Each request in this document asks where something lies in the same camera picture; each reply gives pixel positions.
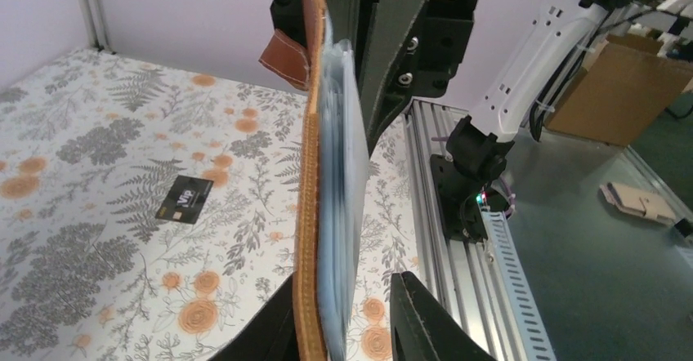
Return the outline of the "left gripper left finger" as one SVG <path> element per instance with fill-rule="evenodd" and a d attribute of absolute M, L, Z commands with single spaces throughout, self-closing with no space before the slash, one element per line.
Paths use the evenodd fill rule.
<path fill-rule="evenodd" d="M 272 297 L 211 361 L 299 361 L 293 317 L 293 278 L 288 277 Z"/>

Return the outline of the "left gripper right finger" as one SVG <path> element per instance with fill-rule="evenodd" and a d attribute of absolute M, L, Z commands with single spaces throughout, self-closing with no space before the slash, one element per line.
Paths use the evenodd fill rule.
<path fill-rule="evenodd" d="M 392 358 L 414 360 L 492 360 L 462 330 L 416 275 L 391 276 Z"/>

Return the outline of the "brown leather card holder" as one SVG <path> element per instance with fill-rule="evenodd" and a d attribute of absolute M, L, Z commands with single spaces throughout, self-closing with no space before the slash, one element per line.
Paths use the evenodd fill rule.
<path fill-rule="evenodd" d="M 261 64 L 307 94 L 291 312 L 301 360 L 344 360 L 367 179 L 351 19 L 357 0 L 273 0 Z"/>

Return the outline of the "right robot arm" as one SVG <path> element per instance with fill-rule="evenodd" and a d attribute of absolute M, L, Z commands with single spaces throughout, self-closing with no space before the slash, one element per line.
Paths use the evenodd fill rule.
<path fill-rule="evenodd" d="M 355 50 L 355 80 L 369 148 L 416 96 L 437 98 L 463 61 L 478 0 L 273 0 L 275 28 L 262 64 L 313 92 L 324 40 Z M 487 236 L 477 195 L 497 180 L 525 113 L 555 82 L 573 50 L 633 0 L 541 0 L 521 45 L 492 86 L 445 138 L 450 160 L 430 159 L 447 239 Z"/>

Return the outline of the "floral patterned table mat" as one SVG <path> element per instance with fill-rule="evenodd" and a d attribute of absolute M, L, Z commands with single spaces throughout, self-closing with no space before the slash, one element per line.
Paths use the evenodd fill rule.
<path fill-rule="evenodd" d="M 210 359 L 293 271 L 305 107 L 88 49 L 2 90 L 2 359 Z"/>

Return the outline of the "brown cardboard box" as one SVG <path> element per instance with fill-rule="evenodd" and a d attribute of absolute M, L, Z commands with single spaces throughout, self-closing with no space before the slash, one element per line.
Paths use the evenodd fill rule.
<path fill-rule="evenodd" d="M 662 43 L 610 35 L 557 102 L 546 128 L 627 146 L 676 98 L 692 89 L 692 63 L 658 56 Z"/>

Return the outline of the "cardboard scrap on floor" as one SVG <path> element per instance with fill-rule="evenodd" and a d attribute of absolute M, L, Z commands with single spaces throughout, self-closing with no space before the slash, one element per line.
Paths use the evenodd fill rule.
<path fill-rule="evenodd" d="M 600 191 L 609 204 L 625 214 L 665 225 L 676 220 L 673 209 L 655 192 L 613 182 L 600 185 Z"/>

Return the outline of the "aluminium rail frame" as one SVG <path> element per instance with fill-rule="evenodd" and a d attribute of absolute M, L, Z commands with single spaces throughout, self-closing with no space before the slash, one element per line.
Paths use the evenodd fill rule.
<path fill-rule="evenodd" d="M 524 117 L 559 91 L 579 62 L 578 46 Z M 466 116 L 433 99 L 416 96 L 400 113 L 426 260 L 421 282 L 492 360 L 520 360 L 488 239 L 447 240 L 441 232 L 429 159 L 450 160 L 445 138 Z M 506 216 L 554 360 L 691 359 L 692 268 L 680 253 L 682 240 L 670 225 L 610 207 L 600 191 L 608 176 L 649 186 L 648 168 L 628 150 L 553 134 L 534 143 L 520 127 L 506 160 L 477 202 L 481 215 Z"/>

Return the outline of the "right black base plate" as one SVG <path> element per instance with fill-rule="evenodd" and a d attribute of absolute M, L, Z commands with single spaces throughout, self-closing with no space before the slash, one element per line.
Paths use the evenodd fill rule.
<path fill-rule="evenodd" d="M 482 242 L 488 234 L 477 197 L 483 185 L 458 172 L 444 156 L 429 159 L 440 213 L 442 233 L 447 240 Z"/>

